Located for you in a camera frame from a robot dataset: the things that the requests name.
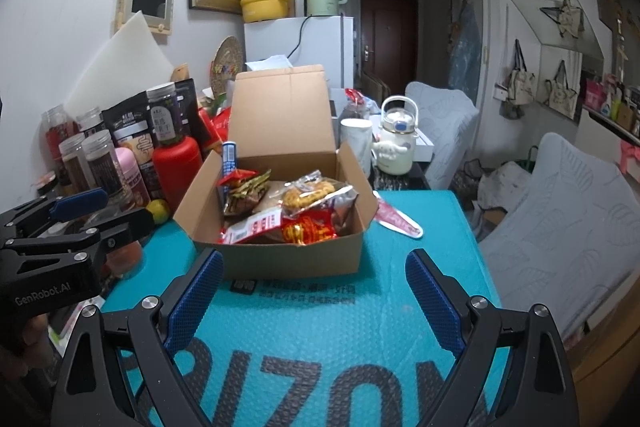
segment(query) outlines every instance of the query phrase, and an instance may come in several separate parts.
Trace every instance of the teal table surface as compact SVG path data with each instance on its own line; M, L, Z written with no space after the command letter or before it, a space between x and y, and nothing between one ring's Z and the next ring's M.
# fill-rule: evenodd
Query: teal table surface
M454 358L438 345L404 276L404 261L424 248L469 295L500 302L455 197L446 191L381 192L417 221L411 239L372 223L354 275L258 281L251 295L223 282L195 338L175 362L206 416L219 426L414 426ZM103 312L160 295L197 253L174 223L145 247L142 268L120 282ZM498 351L476 406L490 409L506 362ZM126 358L134 389L142 381ZM140 407L161 425L142 395Z

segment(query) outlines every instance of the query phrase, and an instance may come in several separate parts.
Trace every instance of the chair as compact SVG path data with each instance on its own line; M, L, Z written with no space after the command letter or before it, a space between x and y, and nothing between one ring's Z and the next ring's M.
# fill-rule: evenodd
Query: chair
M640 262L640 204L615 165L545 134L520 201L479 246L502 306L545 304L565 339Z
M479 111L460 90L437 89L421 82L406 86L418 105L418 127L433 142L433 160L424 172L433 190L447 190L474 139Z

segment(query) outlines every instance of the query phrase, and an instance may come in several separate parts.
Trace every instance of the open cardboard box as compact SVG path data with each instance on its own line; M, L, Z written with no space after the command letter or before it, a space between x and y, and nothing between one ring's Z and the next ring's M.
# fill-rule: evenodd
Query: open cardboard box
M293 181L320 169L358 192L350 235L312 245L220 245L222 203L216 182L222 160L209 154L174 219L197 247L211 246L225 260L225 279L299 279L355 273L362 236L378 202L350 147L335 150L329 96L322 66L238 74L229 121L238 168Z

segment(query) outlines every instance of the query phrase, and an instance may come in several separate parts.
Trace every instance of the box lid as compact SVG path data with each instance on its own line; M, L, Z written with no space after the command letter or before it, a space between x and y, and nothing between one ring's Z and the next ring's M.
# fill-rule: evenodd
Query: box lid
M324 68L302 66L238 74L229 140L238 144L239 158L334 154Z

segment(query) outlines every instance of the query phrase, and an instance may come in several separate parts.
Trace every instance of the yellow lemon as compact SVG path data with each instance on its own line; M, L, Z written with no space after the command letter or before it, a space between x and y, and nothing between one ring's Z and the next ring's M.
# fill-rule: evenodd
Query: yellow lemon
M153 200L146 206L146 209L154 215L156 225L163 225L171 215L169 204L164 200Z

